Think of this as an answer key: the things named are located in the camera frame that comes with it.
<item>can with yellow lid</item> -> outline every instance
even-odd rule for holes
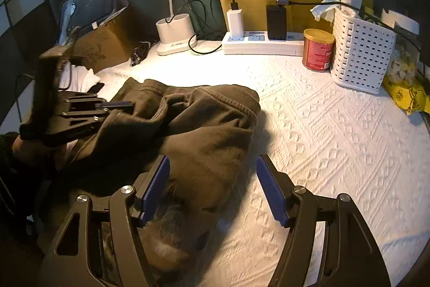
[[[304,30],[303,65],[313,71],[325,71],[332,60],[335,37],[326,31]]]

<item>power strip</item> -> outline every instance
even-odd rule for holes
[[[288,32],[286,41],[269,40],[264,31],[247,31],[244,38],[236,40],[227,32],[222,40],[224,54],[303,56],[303,45],[303,34],[296,32]]]

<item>white tablecloth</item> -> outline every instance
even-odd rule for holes
[[[201,51],[216,44],[206,42]],[[180,285],[267,286],[287,237],[270,212],[253,161],[268,153],[279,171],[314,194],[351,195],[367,221],[395,286],[430,237],[430,137],[381,89],[378,96],[337,86],[294,56],[205,56],[183,52],[98,73],[111,99],[128,77],[172,86],[240,84],[256,90],[262,114],[249,167],[238,179],[202,259]],[[319,223],[306,285],[323,248]]]

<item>brown pants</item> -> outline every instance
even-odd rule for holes
[[[51,186],[39,245],[46,250],[77,195],[110,196],[165,154],[168,185],[154,219],[139,233],[152,266],[181,270],[204,247],[243,167],[259,97],[242,86],[176,88],[130,78],[113,101],[135,102],[133,115],[113,111],[96,135],[79,142]]]

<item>silver pivot bolt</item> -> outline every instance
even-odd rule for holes
[[[80,195],[80,196],[78,196],[76,201],[78,201],[78,203],[85,203],[86,201],[88,201],[88,196],[87,195]]]
[[[133,192],[133,186],[131,186],[131,185],[123,186],[121,188],[121,192],[125,195],[130,194],[131,192]]]
[[[301,185],[296,185],[296,186],[294,186],[294,192],[296,194],[301,195],[301,194],[304,194],[306,192],[306,188],[304,186],[301,186]]]
[[[340,194],[339,198],[342,202],[349,202],[351,201],[351,197],[348,194]]]

